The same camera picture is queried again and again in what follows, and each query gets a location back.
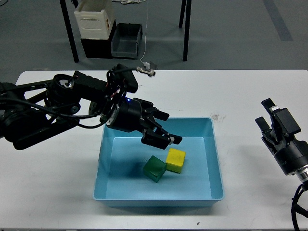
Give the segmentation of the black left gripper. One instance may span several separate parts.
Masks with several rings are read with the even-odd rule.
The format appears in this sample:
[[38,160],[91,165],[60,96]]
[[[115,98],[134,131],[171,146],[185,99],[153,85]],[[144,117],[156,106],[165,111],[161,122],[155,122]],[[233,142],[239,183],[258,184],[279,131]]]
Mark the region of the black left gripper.
[[[160,111],[150,101],[139,98],[125,98],[114,110],[106,122],[108,128],[124,132],[142,131],[141,142],[152,147],[165,150],[171,144],[180,144],[182,137],[163,129],[152,115],[159,120],[167,121],[169,114]],[[145,118],[141,126],[141,117]]]

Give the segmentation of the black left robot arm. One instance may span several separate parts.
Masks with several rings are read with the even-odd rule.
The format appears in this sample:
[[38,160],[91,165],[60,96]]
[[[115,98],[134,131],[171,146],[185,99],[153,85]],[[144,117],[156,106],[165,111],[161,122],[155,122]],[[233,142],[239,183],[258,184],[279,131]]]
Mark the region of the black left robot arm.
[[100,125],[108,128],[140,132],[143,144],[160,149],[179,144],[182,137],[158,123],[168,113],[149,101],[126,97],[138,89],[133,73],[133,68],[118,64],[107,72],[106,81],[75,71],[23,85],[1,83],[0,135],[23,150],[80,126],[82,119],[99,117]]

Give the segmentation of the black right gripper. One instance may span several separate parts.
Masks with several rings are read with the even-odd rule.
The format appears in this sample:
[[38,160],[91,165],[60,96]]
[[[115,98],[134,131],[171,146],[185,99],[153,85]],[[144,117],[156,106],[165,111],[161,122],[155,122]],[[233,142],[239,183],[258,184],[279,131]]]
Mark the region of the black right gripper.
[[308,143],[306,141],[291,141],[295,134],[301,131],[287,108],[279,108],[272,99],[268,98],[261,102],[271,119],[271,127],[264,117],[255,119],[262,134],[262,141],[285,175],[293,174],[308,164]]

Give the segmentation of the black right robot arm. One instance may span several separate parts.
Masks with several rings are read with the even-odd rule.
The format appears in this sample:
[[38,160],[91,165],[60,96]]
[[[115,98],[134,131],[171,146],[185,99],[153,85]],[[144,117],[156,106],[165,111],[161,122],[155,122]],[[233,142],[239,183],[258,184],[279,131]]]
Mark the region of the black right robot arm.
[[298,140],[295,135],[301,132],[287,108],[278,107],[272,99],[261,102],[268,112],[271,125],[263,117],[255,119],[262,141],[269,149],[285,175],[296,175],[298,186],[291,204],[291,219],[295,231],[300,230],[297,215],[308,217],[308,211],[298,204],[301,195],[308,190],[308,143]]

